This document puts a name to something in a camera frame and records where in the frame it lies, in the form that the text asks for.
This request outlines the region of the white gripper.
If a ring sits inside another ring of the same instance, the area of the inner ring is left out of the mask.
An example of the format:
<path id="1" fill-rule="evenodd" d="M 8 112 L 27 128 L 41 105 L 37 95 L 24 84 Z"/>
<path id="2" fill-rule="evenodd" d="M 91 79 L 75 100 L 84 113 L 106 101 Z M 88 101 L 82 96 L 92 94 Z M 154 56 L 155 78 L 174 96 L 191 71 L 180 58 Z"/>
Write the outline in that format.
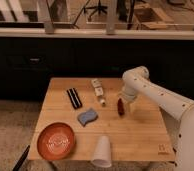
<path id="1" fill-rule="evenodd" d="M 119 99 L 124 98 L 128 102 L 131 102 L 131 103 L 128 103 L 128 113 L 129 114 L 132 114 L 135 110 L 135 102 L 132 102 L 132 101 L 134 101 L 136 97 L 137 97 L 137 91 L 127 86 L 124 86 L 122 88 L 122 91 L 118 93 Z"/>

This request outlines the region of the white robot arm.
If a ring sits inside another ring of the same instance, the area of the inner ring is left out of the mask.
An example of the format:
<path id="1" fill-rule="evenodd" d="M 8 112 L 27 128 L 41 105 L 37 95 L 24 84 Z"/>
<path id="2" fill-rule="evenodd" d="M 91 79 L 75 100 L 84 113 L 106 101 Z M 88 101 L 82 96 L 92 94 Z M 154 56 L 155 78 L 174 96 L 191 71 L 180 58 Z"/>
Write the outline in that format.
<path id="1" fill-rule="evenodd" d="M 125 71 L 122 80 L 126 101 L 142 93 L 180 122 L 174 171 L 194 171 L 194 100 L 152 83 L 145 66 Z"/>

